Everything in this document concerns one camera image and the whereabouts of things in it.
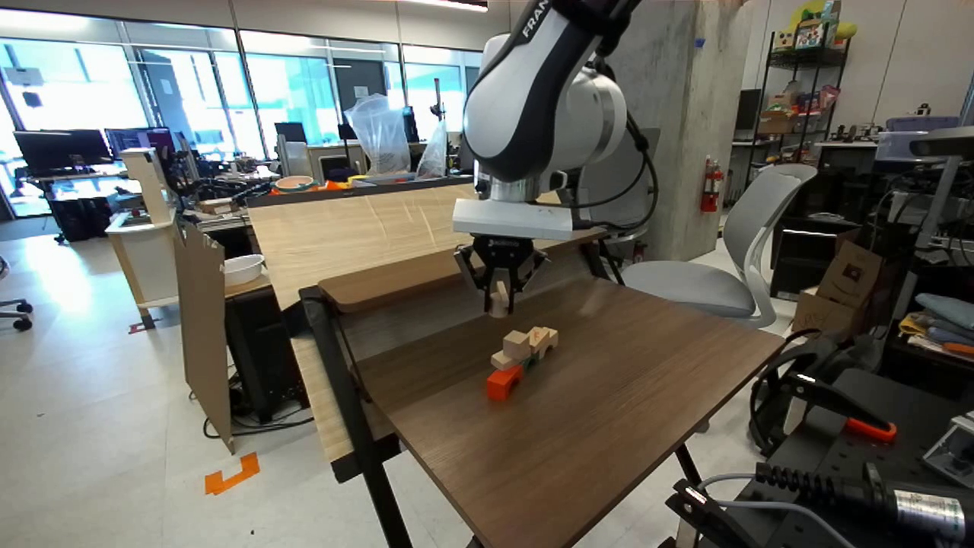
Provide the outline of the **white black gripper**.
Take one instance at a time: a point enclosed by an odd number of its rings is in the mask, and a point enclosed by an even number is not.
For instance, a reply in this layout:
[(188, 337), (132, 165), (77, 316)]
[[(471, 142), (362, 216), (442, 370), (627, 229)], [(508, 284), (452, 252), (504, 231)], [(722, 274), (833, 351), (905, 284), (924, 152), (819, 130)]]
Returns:
[(452, 200), (452, 229), (469, 234), (469, 243), (455, 251), (455, 266), (482, 290), (483, 311), (492, 311), (492, 279), (502, 279), (508, 285), (504, 311), (513, 314), (518, 297), (543, 262), (534, 243), (567, 242), (572, 211), (489, 185), (488, 199)]

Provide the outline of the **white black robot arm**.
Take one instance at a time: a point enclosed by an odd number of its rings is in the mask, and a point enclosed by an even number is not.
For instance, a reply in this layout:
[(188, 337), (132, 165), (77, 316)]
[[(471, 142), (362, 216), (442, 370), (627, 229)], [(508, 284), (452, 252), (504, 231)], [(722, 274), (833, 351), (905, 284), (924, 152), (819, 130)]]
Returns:
[(605, 59), (640, 0), (528, 0), (519, 23), (483, 44), (465, 102), (461, 142), (473, 157), (473, 199), (452, 200), (452, 252), (483, 309), (513, 297), (546, 262), (538, 242), (568, 242), (568, 206), (540, 205), (549, 177), (605, 163), (635, 135)]

